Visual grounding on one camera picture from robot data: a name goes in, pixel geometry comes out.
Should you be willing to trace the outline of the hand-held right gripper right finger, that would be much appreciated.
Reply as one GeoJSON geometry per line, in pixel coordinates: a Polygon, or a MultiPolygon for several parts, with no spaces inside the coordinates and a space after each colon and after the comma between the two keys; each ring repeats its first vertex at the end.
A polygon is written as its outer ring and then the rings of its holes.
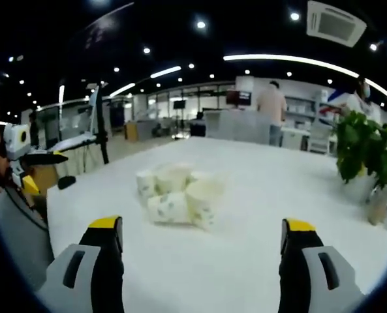
{"type": "Polygon", "coordinates": [[[364,299],[351,264],[302,220],[282,220],[279,276],[279,312],[353,312],[364,299]]]}

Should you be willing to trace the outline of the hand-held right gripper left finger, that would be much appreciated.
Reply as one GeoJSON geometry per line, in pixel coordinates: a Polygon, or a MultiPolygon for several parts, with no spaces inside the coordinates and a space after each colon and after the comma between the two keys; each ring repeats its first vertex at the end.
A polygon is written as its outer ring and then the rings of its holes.
{"type": "Polygon", "coordinates": [[[49,312],[123,312],[123,221],[92,222],[48,266],[37,296],[49,312]]]}

